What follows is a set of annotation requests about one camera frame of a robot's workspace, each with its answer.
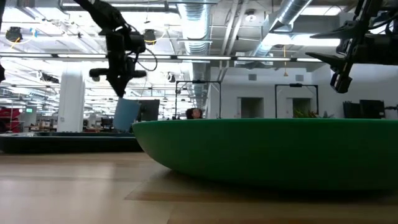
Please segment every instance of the ceiling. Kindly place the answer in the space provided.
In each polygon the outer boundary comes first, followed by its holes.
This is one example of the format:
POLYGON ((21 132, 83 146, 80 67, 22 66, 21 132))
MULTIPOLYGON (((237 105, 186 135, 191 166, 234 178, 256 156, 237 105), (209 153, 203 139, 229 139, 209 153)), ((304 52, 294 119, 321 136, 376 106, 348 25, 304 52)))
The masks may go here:
MULTIPOLYGON (((101 29, 93 22, 87 12, 81 10, 61 11, 55 5, 58 2, 55 0, 53 6, 35 8, 16 7, 12 5, 15 1, 9 2, 7 2, 7 8, 3 15, 0 52, 43 54, 106 53, 105 39, 98 35, 101 29), (5 33, 10 27, 22 28, 23 40, 21 43, 14 44, 6 39, 5 33)), ((235 55, 236 52, 249 52, 255 49, 263 39, 264 19, 267 15, 277 12, 280 2, 279 0, 249 1, 246 9, 254 9, 255 19, 252 21, 243 19, 240 26, 237 25, 239 10, 235 16, 231 16, 232 0, 220 0, 218 4, 212 4, 210 36, 208 39, 203 40, 210 43, 209 55, 223 54, 221 49, 223 48, 223 41, 230 19, 234 20, 232 29, 239 28, 232 46, 231 55, 235 55)), ((315 17, 311 16, 316 16, 317 18, 323 16, 326 18, 325 20, 328 20, 328 18, 335 18, 338 14, 341 14, 341 11, 352 10, 353 3, 354 1, 314 0, 299 18, 313 21, 311 18, 315 17)), ((187 40, 183 37, 182 19, 178 14, 147 11, 123 12, 123 17, 140 32, 148 29, 155 30, 157 42, 155 45, 148 45, 147 48, 151 49, 156 55, 187 54, 184 46, 187 40)), ((297 23, 298 29, 301 29, 301 26, 305 27, 304 22, 297 23)), ((231 43, 231 36, 230 34, 227 39, 229 44, 231 43)), ((302 43, 303 40, 289 42, 285 44, 284 48, 271 48, 270 53, 274 57, 306 57, 306 51, 334 51, 334 47, 322 47, 319 44, 316 46, 305 46, 301 45, 302 43)), ((105 79, 94 82, 88 76, 89 69, 107 67, 108 63, 98 60, 85 60, 81 63, 84 64, 82 67, 87 69, 85 72, 85 116, 90 113, 112 115, 117 102, 114 91, 105 79)), ((57 112, 60 87, 58 84, 43 81, 41 74, 44 73, 61 81, 63 68, 68 65, 67 58, 64 60, 51 60, 48 58, 3 57, 1 64, 6 69, 6 80, 0 85, 2 98, 8 98, 8 100, 0 101, 1 106, 38 105, 39 111, 43 114, 57 112)), ((144 62, 143 65, 147 68, 153 68, 155 63, 144 62)), ((284 66, 286 66, 285 63, 274 63, 271 67, 277 71, 278 68, 283 68, 284 66)), ((313 64, 290 63, 287 67, 298 68, 303 71, 302 73, 305 73, 308 68, 313 67, 313 64)), ((217 73, 217 70, 218 68, 212 68, 209 72, 213 74, 217 73)), ((242 71, 248 73, 243 68, 234 68, 232 65, 225 77, 225 82, 239 83, 240 80, 246 81, 247 76, 242 75, 240 77, 238 75, 242 71)), ((126 98, 160 99, 162 104, 160 108, 161 116, 172 116, 175 109, 175 83, 168 81, 168 75, 170 74, 175 75, 176 80, 191 80, 192 63, 184 61, 159 62, 157 69, 153 72, 148 72, 146 78, 130 81, 126 90, 126 98)), ((267 78, 266 81, 269 82, 270 80, 272 80, 272 77, 267 78)), ((195 106, 197 101, 197 95, 193 93, 191 84, 187 84, 184 87, 178 96, 179 113, 183 113, 187 108, 195 106)), ((203 88, 203 97, 206 97, 206 88, 203 88)))

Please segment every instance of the person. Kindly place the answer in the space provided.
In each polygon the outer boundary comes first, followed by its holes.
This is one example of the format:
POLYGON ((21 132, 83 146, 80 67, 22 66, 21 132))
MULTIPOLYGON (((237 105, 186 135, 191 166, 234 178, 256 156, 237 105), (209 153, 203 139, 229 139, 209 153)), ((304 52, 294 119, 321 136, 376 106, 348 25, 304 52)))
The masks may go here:
POLYGON ((202 119, 203 118, 203 112, 199 108, 187 109, 187 111, 185 112, 185 115, 187 116, 187 119, 202 119))

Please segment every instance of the large green bowl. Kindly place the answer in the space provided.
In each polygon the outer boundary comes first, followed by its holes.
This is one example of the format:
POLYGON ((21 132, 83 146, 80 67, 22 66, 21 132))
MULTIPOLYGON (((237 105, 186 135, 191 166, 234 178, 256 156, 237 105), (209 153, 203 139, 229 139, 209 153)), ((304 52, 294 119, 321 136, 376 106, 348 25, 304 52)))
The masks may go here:
POLYGON ((398 189, 398 121, 202 119, 133 130, 155 161, 197 177, 282 189, 398 189))

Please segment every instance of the wooden floor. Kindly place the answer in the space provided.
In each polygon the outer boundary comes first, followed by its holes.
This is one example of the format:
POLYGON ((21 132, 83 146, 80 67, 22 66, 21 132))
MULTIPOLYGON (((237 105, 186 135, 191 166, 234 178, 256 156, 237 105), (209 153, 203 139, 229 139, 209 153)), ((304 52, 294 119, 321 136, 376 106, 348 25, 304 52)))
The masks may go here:
POLYGON ((0 154, 0 223, 398 223, 398 196, 239 189, 144 153, 0 154))

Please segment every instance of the silver duct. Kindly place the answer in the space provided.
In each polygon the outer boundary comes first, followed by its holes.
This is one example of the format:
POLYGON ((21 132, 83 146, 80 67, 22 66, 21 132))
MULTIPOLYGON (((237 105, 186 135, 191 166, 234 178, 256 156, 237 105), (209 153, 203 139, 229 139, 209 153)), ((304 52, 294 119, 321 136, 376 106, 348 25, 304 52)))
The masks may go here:
POLYGON ((267 26, 267 29, 264 30, 265 36, 263 41, 251 53, 251 56, 267 56, 272 46, 267 45, 267 43, 264 42, 266 35, 278 28, 292 24, 311 2, 312 0, 283 0, 275 21, 271 23, 268 17, 264 22, 265 26, 267 26))
MULTIPOLYGON (((202 40, 209 38, 210 26, 210 5, 209 4, 179 4, 183 21, 184 39, 202 40)), ((185 49, 189 55, 207 55, 210 45, 206 42, 185 42, 185 49)), ((193 80, 209 80, 209 67, 205 63, 192 63, 193 80)), ((201 108, 205 105, 204 88, 208 85, 193 85, 193 94, 197 101, 197 106, 201 108)))

